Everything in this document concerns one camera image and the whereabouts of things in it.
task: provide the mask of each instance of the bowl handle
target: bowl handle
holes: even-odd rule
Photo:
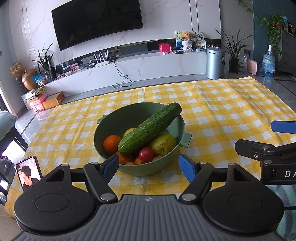
[[[182,140],[180,141],[180,146],[187,148],[191,140],[191,137],[192,137],[192,134],[185,132]]]
[[[101,119],[98,119],[98,120],[96,121],[96,123],[97,123],[97,124],[100,124],[100,123],[102,122],[102,120],[106,118],[106,116],[107,116],[107,115],[103,115],[103,117],[102,117]]]

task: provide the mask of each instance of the man on phone screen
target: man on phone screen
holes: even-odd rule
[[[31,178],[31,168],[28,167],[28,166],[23,166],[22,167],[22,176],[24,178],[24,184],[22,186],[24,191],[27,191],[36,182],[38,182],[37,178]]]

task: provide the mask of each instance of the small pink box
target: small pink box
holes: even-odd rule
[[[46,101],[47,98],[48,98],[48,95],[43,94],[38,100],[30,102],[30,105],[31,105],[32,109],[34,110],[34,112],[45,109],[42,103],[44,101]]]
[[[170,52],[170,45],[169,44],[158,44],[159,51],[162,52]]]

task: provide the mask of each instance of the yellow checkered tablecloth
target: yellow checkered tablecloth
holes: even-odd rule
[[[296,114],[270,90],[246,77],[143,87],[58,106],[37,131],[25,157],[37,156],[43,175],[61,163],[80,168],[92,161],[103,162],[93,144],[96,121],[137,102],[178,102],[182,106],[186,132],[192,134],[192,139],[189,147],[180,148],[180,152],[196,162],[206,161],[216,167],[235,162],[259,177],[259,162],[236,154],[234,144],[238,139],[275,146],[296,142],[295,135],[274,133],[270,129],[271,121],[294,120]],[[74,185],[85,189],[84,184]],[[146,177],[117,172],[109,185],[120,198],[123,193],[180,194],[188,181],[174,160],[163,171]],[[15,176],[5,205],[11,216],[20,194],[22,189]]]

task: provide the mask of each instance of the cabinet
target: cabinet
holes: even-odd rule
[[[280,65],[276,66],[279,71],[296,74],[296,38],[289,33],[281,32],[279,42],[282,58]]]

